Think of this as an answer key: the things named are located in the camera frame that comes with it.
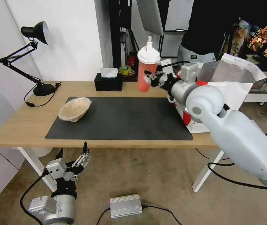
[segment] concrete floor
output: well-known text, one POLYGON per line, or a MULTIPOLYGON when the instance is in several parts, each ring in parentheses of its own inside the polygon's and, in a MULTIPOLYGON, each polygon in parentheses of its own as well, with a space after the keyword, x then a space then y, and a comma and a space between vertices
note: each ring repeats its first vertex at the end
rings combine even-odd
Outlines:
MULTIPOLYGON (((241 111, 267 132, 267 103, 245 103, 241 111)), ((209 156, 213 150, 201 149, 209 156)), ((58 149, 41 158, 46 165, 58 149)), ((74 160, 81 149, 65 149, 66 162, 74 160)), ((266 224, 267 191, 228 183, 209 176, 198 193, 191 186, 206 159, 195 149, 91 149, 91 160, 77 181, 76 224, 96 224, 100 214, 109 207, 109 199, 139 193, 147 204, 173 211, 182 224, 266 224)), ((231 179, 260 185, 253 176, 236 166, 217 168, 231 179)), ((25 215, 19 199, 37 174, 25 162, 0 194, 0 225, 37 223, 25 215)), ((43 182, 38 183, 25 198, 49 195, 43 182)), ((167 212, 147 208, 140 215, 110 219, 107 212, 100 224, 177 224, 167 212)))

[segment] white bottle cap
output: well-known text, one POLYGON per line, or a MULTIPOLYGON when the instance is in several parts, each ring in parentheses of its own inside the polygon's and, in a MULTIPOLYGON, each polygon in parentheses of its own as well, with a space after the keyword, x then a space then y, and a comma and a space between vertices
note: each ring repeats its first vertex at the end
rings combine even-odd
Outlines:
POLYGON ((152 47, 152 37, 148 37, 147 45, 144 46, 137 54, 140 62, 144 64, 156 64, 159 63, 161 57, 159 52, 152 47))

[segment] black tissue box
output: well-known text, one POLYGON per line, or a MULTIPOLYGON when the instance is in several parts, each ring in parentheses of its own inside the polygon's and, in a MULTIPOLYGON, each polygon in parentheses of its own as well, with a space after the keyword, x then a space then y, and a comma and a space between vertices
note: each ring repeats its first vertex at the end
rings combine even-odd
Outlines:
POLYGON ((95 77, 96 91, 122 91, 123 76, 118 73, 116 77, 102 77, 97 73, 95 77))

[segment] lamp shade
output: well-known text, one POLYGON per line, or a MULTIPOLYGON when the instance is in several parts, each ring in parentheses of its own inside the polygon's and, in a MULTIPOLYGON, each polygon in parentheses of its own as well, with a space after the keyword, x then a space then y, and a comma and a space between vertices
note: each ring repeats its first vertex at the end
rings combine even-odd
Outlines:
POLYGON ((49 44, 50 33, 45 21, 39 22, 34 27, 22 27, 21 33, 27 38, 37 38, 44 44, 49 44))

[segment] table top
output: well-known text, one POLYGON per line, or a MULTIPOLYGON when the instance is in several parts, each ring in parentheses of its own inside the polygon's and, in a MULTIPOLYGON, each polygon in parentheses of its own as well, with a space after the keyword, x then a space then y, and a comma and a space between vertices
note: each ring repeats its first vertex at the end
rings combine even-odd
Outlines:
MULTIPOLYGON (((0 147, 80 148, 87 141, 90 148, 217 148, 209 133, 193 134, 192 141, 170 140, 61 140, 45 139, 60 108, 68 97, 167 97, 167 92, 153 88, 138 91, 136 82, 124 82, 121 92, 96 91, 94 82, 62 82, 52 100, 42 107, 23 104, 0 128, 0 147)), ((28 102, 42 104, 50 96, 32 95, 28 102)))

